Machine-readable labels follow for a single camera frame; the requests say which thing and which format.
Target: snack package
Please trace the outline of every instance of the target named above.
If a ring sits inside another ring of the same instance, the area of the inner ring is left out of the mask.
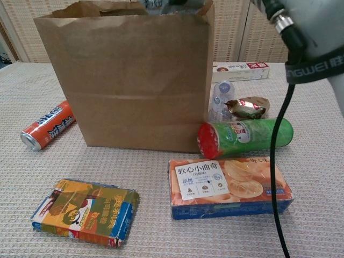
[[[139,195],[115,185],[60,180],[31,218],[33,229],[117,247],[130,227]]]
[[[226,105],[233,116],[243,119],[261,119],[270,109],[269,100],[262,97],[234,99]]]
[[[273,213],[268,157],[170,160],[168,172],[174,219]],[[293,194],[277,167],[276,192],[282,213]]]

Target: cable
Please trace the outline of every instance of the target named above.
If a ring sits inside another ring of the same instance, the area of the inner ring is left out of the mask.
[[[276,140],[277,140],[278,130],[280,129],[281,122],[289,106],[294,90],[295,90],[295,84],[289,84],[288,91],[286,93],[283,105],[276,119],[276,123],[273,129],[273,134],[271,136],[271,145],[270,145],[271,200],[273,203],[274,218],[275,218],[277,233],[279,236],[279,240],[281,242],[284,256],[286,258],[290,258],[290,255],[289,255],[288,248],[284,240],[280,218],[278,216],[277,196],[276,196],[276,175],[275,175],[275,150],[276,150]]]

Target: can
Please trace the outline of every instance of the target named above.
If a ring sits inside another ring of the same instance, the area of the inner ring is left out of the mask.
[[[68,101],[63,101],[23,130],[20,133],[20,138],[30,149],[39,151],[74,121],[75,118]]]
[[[198,131],[198,147],[207,159],[269,149],[276,119],[244,120],[229,123],[204,123]],[[293,128],[283,119],[276,147],[288,145]]]

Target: orange snack box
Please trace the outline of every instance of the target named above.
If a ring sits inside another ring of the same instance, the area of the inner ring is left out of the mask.
[[[174,219],[273,212],[268,157],[170,160],[168,168]],[[277,167],[276,193],[282,213],[293,194]]]

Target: paper bag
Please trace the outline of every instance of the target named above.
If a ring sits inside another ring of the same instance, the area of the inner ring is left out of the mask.
[[[34,19],[88,146],[199,152],[212,77],[213,5],[148,15],[79,1]]]

